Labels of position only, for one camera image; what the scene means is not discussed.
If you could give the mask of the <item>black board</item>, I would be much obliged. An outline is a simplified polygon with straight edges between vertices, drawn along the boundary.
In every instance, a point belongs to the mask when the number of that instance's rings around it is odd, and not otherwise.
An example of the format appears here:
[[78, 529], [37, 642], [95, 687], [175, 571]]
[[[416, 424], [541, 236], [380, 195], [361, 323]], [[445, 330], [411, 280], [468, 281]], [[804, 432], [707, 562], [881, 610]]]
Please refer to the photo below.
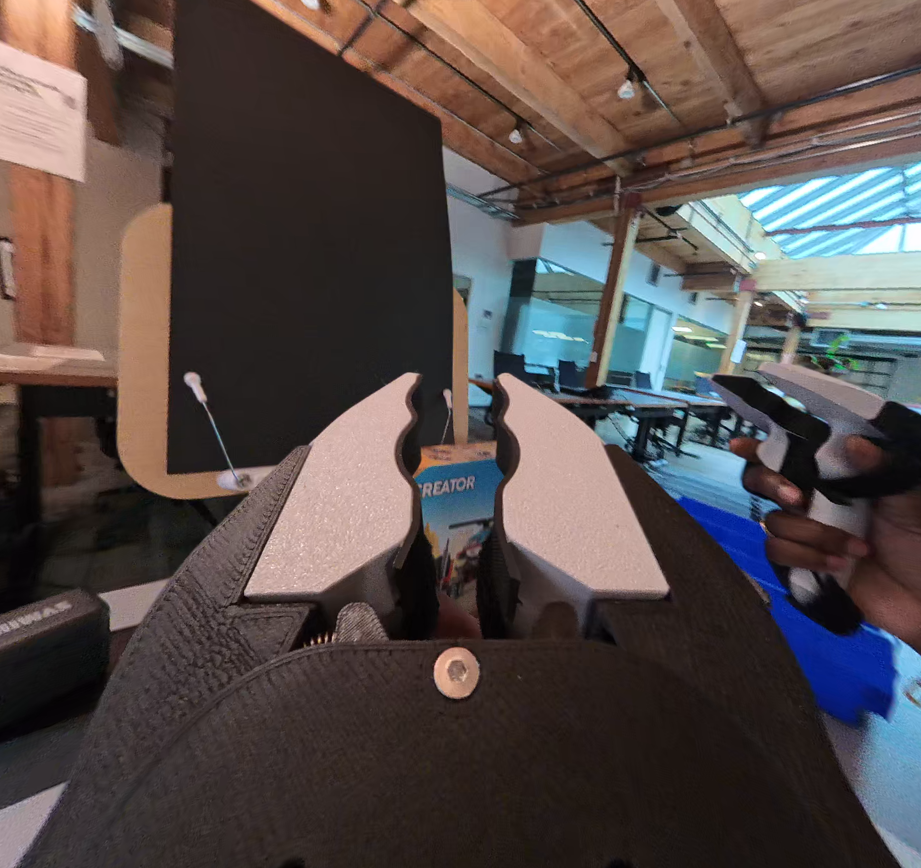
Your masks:
[[250, 0], [176, 0], [167, 471], [273, 466], [399, 376], [452, 384], [440, 121]]

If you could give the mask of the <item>black cube charger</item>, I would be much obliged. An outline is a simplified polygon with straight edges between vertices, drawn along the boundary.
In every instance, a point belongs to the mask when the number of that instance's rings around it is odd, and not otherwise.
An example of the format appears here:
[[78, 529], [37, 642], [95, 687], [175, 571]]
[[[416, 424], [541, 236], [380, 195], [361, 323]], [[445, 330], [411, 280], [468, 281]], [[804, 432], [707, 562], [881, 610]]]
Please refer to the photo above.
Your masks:
[[102, 678], [109, 643], [109, 606], [83, 589], [3, 612], [2, 731]]

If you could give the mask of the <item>glass skylight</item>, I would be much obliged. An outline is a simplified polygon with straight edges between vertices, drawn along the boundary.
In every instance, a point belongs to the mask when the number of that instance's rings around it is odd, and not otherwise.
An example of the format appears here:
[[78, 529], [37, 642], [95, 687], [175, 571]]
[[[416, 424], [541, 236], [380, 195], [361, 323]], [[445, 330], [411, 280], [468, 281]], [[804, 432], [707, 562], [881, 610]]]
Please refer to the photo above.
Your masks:
[[740, 201], [794, 260], [920, 251], [920, 163], [758, 188]]

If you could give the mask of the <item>wooden post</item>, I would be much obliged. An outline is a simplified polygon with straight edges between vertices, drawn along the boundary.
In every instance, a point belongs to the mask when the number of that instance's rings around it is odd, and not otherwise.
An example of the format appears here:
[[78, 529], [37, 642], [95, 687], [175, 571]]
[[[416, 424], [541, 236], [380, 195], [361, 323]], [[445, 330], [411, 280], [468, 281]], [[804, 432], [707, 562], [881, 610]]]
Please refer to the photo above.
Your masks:
[[[2, 43], [76, 68], [73, 0], [2, 0]], [[7, 165], [16, 340], [75, 341], [75, 181]]]

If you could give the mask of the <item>white paper notice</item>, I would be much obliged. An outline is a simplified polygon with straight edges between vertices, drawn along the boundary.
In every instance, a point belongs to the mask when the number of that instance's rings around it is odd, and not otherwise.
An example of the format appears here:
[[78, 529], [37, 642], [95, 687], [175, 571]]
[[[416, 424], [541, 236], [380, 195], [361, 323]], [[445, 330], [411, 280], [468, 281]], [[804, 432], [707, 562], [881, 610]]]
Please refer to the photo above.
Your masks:
[[86, 79], [1, 44], [1, 160], [83, 183]]

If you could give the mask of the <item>wooden column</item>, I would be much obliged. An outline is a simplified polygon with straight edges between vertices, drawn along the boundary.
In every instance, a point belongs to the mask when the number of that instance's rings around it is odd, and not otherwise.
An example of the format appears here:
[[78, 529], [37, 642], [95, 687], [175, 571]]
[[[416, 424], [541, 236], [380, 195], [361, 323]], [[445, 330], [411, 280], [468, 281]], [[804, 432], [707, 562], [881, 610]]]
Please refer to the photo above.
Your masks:
[[605, 385], [610, 370], [629, 261], [635, 249], [641, 220], [640, 199], [640, 195], [634, 192], [622, 195], [620, 207], [613, 219], [611, 254], [586, 370], [586, 384], [589, 388]]

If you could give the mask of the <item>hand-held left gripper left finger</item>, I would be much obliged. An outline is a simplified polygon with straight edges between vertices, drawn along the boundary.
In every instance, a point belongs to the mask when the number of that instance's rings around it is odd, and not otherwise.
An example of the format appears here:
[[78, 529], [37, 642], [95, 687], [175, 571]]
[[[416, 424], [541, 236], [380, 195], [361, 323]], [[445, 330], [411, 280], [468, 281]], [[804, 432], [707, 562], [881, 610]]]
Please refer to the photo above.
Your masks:
[[397, 612], [395, 571], [421, 519], [402, 457], [418, 419], [418, 373], [405, 373], [341, 414], [308, 446], [243, 596], [312, 602], [327, 617], [354, 602]]

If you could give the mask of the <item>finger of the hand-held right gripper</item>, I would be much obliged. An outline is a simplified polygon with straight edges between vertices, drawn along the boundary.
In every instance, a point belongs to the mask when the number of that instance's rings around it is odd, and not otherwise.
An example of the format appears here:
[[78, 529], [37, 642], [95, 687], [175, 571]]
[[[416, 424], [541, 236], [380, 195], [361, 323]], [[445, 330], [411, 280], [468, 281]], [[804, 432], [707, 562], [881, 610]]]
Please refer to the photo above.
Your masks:
[[758, 448], [763, 466], [803, 494], [836, 494], [834, 484], [821, 483], [815, 458], [830, 434], [825, 421], [793, 407], [749, 377], [713, 375], [711, 387], [733, 412], [766, 433]]
[[805, 367], [763, 363], [757, 371], [785, 395], [828, 423], [869, 423], [886, 405], [886, 400], [877, 394]]

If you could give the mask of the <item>long wooden office desk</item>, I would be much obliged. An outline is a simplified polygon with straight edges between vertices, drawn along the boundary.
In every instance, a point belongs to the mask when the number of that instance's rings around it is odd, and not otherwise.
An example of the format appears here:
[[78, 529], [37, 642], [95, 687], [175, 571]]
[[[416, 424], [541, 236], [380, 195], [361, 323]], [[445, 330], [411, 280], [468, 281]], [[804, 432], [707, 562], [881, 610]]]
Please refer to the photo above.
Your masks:
[[601, 394], [586, 390], [559, 392], [541, 387], [510, 373], [486, 380], [470, 378], [470, 383], [497, 400], [500, 382], [517, 382], [558, 403], [591, 428], [613, 415], [623, 416], [635, 425], [632, 435], [621, 433], [631, 457], [647, 466], [662, 466], [668, 455], [696, 457], [684, 449], [685, 437], [693, 419], [708, 423], [708, 445], [715, 446], [720, 436], [720, 422], [730, 413], [721, 399], [692, 395], [673, 395], [641, 389], [612, 387]]

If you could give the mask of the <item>lego set cardboard box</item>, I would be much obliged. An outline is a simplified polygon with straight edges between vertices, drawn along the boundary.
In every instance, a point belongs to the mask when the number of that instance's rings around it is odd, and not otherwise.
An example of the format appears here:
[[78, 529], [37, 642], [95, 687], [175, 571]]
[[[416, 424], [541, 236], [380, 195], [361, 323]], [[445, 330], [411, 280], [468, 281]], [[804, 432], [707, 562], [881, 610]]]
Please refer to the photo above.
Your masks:
[[496, 442], [427, 446], [414, 478], [439, 590], [464, 609], [475, 608], [480, 559], [492, 532], [502, 473]]

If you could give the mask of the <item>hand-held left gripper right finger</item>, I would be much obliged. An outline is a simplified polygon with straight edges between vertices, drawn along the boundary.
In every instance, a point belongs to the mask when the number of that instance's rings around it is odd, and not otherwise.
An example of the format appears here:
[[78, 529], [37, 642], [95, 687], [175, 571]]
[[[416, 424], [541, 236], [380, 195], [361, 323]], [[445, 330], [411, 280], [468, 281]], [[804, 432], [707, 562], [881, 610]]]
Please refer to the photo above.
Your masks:
[[602, 439], [512, 375], [494, 382], [496, 587], [504, 632], [533, 632], [567, 606], [587, 632], [605, 601], [660, 601], [670, 588]]

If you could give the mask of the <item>person's right hand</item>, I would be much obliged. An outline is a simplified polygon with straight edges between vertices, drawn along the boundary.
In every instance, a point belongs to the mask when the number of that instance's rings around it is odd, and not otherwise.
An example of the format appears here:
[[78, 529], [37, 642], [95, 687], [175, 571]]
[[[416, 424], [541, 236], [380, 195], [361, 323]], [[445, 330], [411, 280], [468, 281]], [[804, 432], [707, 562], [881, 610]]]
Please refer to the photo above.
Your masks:
[[920, 491], [885, 496], [872, 506], [867, 536], [805, 517], [805, 497], [781, 474], [758, 459], [758, 442], [731, 440], [743, 459], [743, 487], [775, 503], [765, 519], [766, 556], [771, 563], [823, 574], [838, 574], [849, 563], [847, 586], [863, 617], [920, 652]]

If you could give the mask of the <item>green potted plant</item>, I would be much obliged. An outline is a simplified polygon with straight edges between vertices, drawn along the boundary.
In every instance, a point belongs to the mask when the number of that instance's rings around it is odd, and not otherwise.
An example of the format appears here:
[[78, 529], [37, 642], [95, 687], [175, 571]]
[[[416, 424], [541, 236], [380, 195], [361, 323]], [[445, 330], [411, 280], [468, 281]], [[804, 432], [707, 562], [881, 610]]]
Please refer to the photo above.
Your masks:
[[810, 368], [832, 376], [844, 376], [856, 371], [854, 359], [842, 354], [843, 348], [850, 341], [848, 332], [834, 335], [827, 341], [827, 346], [821, 354], [812, 354]]

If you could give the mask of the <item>plywood panel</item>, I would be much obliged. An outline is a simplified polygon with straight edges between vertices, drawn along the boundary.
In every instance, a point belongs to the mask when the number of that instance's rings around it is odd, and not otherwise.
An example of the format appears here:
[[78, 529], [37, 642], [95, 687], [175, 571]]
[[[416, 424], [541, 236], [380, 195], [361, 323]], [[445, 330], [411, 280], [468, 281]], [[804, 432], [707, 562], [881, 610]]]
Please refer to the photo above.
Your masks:
[[121, 240], [117, 445], [121, 464], [150, 492], [184, 501], [241, 496], [273, 466], [239, 472], [167, 472], [169, 314], [173, 208], [156, 204], [136, 216]]

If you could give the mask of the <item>wooden side desk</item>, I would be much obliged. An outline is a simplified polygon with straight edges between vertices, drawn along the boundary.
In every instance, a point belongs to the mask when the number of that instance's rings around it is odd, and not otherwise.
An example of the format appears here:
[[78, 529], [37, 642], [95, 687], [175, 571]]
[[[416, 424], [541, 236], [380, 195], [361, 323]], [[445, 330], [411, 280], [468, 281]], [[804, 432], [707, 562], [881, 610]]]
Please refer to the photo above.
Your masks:
[[114, 389], [118, 371], [113, 357], [91, 348], [13, 342], [1, 346], [1, 384]]

